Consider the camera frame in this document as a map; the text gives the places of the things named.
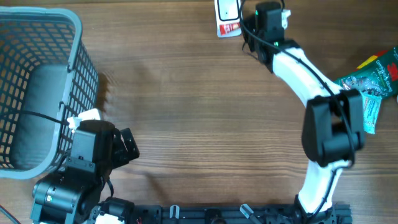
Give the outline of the red sauce bottle green cap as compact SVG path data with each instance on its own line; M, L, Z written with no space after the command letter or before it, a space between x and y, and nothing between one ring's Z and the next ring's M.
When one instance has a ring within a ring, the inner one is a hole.
M375 59L383 56L384 54L387 53L387 50L382 50L376 54L373 54L372 56L370 56L368 59L366 59L363 63L361 63L360 65L358 65L356 67L356 70L362 69L363 67L367 66L368 64L370 64L371 62L375 61Z

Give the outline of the green 3M gloves package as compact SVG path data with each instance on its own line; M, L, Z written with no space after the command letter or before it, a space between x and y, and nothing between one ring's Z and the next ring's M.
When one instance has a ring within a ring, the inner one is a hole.
M397 46L387 50L362 69L334 81L344 90L358 91L381 98L397 94Z

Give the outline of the red Nescafe coffee stick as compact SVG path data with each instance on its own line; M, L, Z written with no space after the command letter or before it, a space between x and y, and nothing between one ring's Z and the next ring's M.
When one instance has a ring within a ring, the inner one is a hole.
M230 32L237 30L240 28L240 23L239 22L234 22L234 23L229 23L229 24L221 24L219 26L220 28L220 34L221 35L226 35L229 34Z

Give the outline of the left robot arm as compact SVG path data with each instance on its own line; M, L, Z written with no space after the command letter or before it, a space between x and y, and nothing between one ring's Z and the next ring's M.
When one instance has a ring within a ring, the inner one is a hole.
M30 218L33 223L83 223L111 185L114 169L129 164L140 153L129 128L118 129L102 120L82 121L61 167L34 186Z

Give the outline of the mint green tissue pack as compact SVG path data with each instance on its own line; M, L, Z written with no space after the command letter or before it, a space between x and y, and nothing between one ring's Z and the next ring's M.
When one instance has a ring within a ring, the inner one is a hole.
M375 134L382 98L366 93L362 93L361 95L363 98L364 130L368 134Z

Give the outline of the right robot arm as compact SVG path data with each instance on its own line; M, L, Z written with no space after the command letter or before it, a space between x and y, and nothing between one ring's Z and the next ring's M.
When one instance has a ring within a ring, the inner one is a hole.
M257 60L284 81L305 107L302 147L308 158L305 182L297 195L304 220L329 214L331 198L343 170L364 147L363 99L322 74L296 41L285 38L290 11L283 1L261 2L240 17L244 41Z

